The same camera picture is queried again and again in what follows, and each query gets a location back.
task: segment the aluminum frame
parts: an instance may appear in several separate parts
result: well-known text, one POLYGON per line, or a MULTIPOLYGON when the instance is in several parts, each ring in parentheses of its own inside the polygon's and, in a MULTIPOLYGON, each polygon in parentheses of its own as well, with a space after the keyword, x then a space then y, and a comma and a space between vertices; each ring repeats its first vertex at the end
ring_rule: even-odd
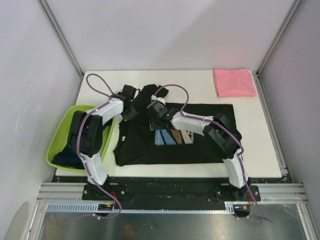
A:
POLYGON ((275 50, 277 49, 277 47, 279 46, 279 43, 281 42, 281 40, 283 39, 283 37, 285 36, 285 34, 288 31, 288 28, 290 27, 290 25, 293 22, 293 19, 296 17, 298 11, 300 10, 301 6, 303 5, 303 3, 305 2, 305 0, 294 0, 294 2, 292 3, 288 13, 286 14, 278 32, 276 33, 268 51, 266 52, 259 68, 257 69, 257 73, 260 76, 261 73, 264 71, 267 63, 269 62, 270 58, 272 57, 273 53, 275 52, 275 50))
POLYGON ((262 110, 263 110, 264 117, 265 117, 268 129, 269 129, 269 133, 271 136, 273 148, 275 150, 276 158, 279 163, 281 174, 282 174, 282 176, 287 176, 290 172, 290 166, 288 166, 288 163, 286 161, 285 151, 282 148, 282 144, 281 144, 281 141, 279 138, 274 115, 273 115, 272 110, 270 108, 270 105, 268 103, 268 99, 267 99, 266 93, 264 91, 264 88, 263 88, 263 85, 261 82, 261 78, 258 77, 257 73, 252 73, 252 75, 253 75, 253 79, 255 82, 256 90, 258 92, 258 96, 260 98, 262 110))
MULTIPOLYGON (((310 204, 302 183, 260 183, 259 187, 262 205, 283 204, 296 205, 308 240, 319 239, 319 230, 311 212, 310 204)), ((29 224, 25 240, 37 240, 40 236, 42 223, 46 212, 89 213, 96 209, 98 203, 112 204, 112 201, 84 201, 82 193, 85 183, 52 183, 44 182, 38 193, 33 218, 29 224)), ((233 204, 241 202, 225 202, 224 211, 144 211, 125 209, 123 213, 169 213, 169 214, 232 214, 233 204)))
POLYGON ((73 68, 75 69, 76 73, 78 74, 80 80, 82 80, 83 76, 84 76, 84 72, 82 71, 76 57, 75 54, 73 53, 65 35, 63 34, 47 0, 37 0, 44 15, 46 16, 49 24, 52 27, 52 30, 54 31, 57 39, 59 40, 66 56, 69 58, 73 68))

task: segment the red wire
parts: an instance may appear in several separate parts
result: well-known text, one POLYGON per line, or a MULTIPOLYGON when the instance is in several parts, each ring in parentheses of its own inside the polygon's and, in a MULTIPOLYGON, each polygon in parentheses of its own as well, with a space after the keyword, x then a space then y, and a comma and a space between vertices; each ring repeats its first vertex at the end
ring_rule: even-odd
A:
POLYGON ((250 203, 250 206, 252 206, 255 202, 254 202, 254 200, 252 199, 251 195, 249 195, 249 200, 250 200, 250 202, 252 202, 252 203, 250 203))
POLYGON ((116 195, 116 193, 115 193, 114 191, 112 191, 111 194, 112 194, 116 199, 118 199, 118 197, 117 197, 117 195, 116 195))

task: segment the white arm segment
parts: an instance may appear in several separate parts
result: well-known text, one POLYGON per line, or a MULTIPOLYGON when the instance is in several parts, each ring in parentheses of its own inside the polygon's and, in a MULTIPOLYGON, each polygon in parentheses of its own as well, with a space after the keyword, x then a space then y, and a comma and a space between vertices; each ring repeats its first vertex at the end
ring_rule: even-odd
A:
MULTIPOLYGON (((189 114, 188 116, 194 116, 202 119, 213 119, 213 116, 199 116, 199 115, 193 115, 189 114)), ((183 117, 180 112, 177 112, 172 120, 171 120, 172 126, 177 130, 187 130, 190 132, 194 132, 200 135, 203 134, 203 130, 205 126, 209 125, 210 122, 203 121, 203 120, 197 120, 192 118, 183 117)), ((229 182, 233 186, 237 188, 242 188, 246 183, 243 178, 242 169, 240 162, 237 158, 237 154, 240 152, 240 149, 234 154, 234 157, 232 159, 223 159, 224 165, 226 167, 226 170, 229 174, 229 182)), ((245 174, 245 179, 248 181, 248 175, 245 174)))
POLYGON ((229 174, 229 182, 231 185, 237 187, 238 189, 242 188, 248 181, 248 174, 246 172, 244 172, 246 182, 244 181, 241 165, 237 157, 240 151, 240 149, 236 151, 232 159, 223 159, 224 165, 229 174))
MULTIPOLYGON (((194 114, 190 114, 190 113, 188 113, 188 116, 194 116, 194 117, 198 117, 198 118, 202 118, 202 119, 213 119, 214 118, 213 116, 198 116, 198 115, 194 115, 194 114)), ((173 118, 171 120, 171 124, 176 130, 187 130, 187 131, 194 132, 196 134, 200 134, 203 136, 204 135, 203 130, 204 130, 205 126, 209 125, 210 122, 187 118, 187 117, 182 116, 180 112, 177 112, 173 116, 173 118)))
MULTIPOLYGON (((124 102, 118 98, 112 98, 111 102, 99 109, 98 111, 92 113, 92 115, 100 115, 102 116, 102 125, 112 119, 114 116, 121 114, 124 110, 124 102)), ((101 161, 100 151, 94 154, 92 157, 88 157, 83 154, 88 166, 88 170, 91 175, 88 175, 88 181, 92 184, 92 178, 99 184, 103 185, 108 177, 107 172, 104 169, 104 166, 101 161)))

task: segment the metal floor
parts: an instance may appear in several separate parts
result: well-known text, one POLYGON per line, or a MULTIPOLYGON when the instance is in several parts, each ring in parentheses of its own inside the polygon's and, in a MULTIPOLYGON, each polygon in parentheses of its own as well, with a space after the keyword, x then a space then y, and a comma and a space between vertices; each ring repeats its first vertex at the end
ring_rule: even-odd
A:
MULTIPOLYGON (((114 219, 84 217, 64 226, 43 222, 40 240, 306 240, 295 204, 262 206, 274 223, 236 220, 230 214, 124 213, 114 219)), ((250 215, 259 214, 253 207, 250 215)), ((62 223, 83 213, 50 213, 62 223)))

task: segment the blue cloth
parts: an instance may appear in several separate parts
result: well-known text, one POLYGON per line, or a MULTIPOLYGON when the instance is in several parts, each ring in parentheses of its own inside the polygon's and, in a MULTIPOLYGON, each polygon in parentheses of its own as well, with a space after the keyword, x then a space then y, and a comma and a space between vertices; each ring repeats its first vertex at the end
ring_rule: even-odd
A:
POLYGON ((53 157, 52 163, 64 167, 74 167, 76 169, 85 169, 81 159, 74 150, 66 145, 62 152, 53 157))
POLYGON ((162 145, 176 145, 176 141, 172 138, 172 136, 168 133, 167 130, 156 130, 154 136, 154 144, 157 146, 162 145))

